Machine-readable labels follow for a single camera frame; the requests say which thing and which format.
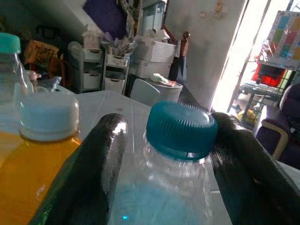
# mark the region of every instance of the power outlet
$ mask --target power outlet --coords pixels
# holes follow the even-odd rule
[[[206,17],[207,12],[206,11],[201,11],[200,12],[200,17],[201,18],[205,18]]]

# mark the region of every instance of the white bottle cap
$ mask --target white bottle cap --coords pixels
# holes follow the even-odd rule
[[[20,102],[20,133],[35,141],[57,141],[73,135],[79,122],[79,105],[73,94],[35,93]]]

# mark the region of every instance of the purple chair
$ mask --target purple chair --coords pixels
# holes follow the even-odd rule
[[[285,90],[279,108],[263,107],[254,135],[276,160],[300,169],[300,145],[296,143],[300,143],[300,138],[291,133],[291,128],[296,132],[300,129],[298,121],[300,84],[294,84]]]

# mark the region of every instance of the red object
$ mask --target red object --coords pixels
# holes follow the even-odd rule
[[[257,68],[254,72],[253,77],[252,77],[253,81],[258,80],[259,72],[260,72],[260,69],[262,67],[262,65],[260,63],[257,63],[257,64],[258,64]],[[271,86],[271,87],[277,87],[280,84],[280,82],[281,82],[284,75],[285,75],[285,69],[282,69],[280,71],[280,73],[277,74],[277,75],[275,75],[275,74],[272,74],[272,75],[263,74],[263,75],[261,75],[262,79],[261,79],[260,83],[266,84],[266,85]]]

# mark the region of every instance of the white table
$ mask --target white table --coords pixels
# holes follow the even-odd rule
[[[150,107],[131,100],[114,91],[98,91],[77,95],[80,110],[80,134],[84,139],[99,119],[108,113],[120,113],[124,115],[129,124],[129,140],[123,158],[123,163],[131,162],[132,152],[143,147],[143,133],[146,128]],[[282,164],[291,178],[300,187],[300,171],[288,165]],[[214,177],[211,164],[209,164],[211,177],[211,207],[214,225],[231,225],[231,221],[221,197],[217,182]]]

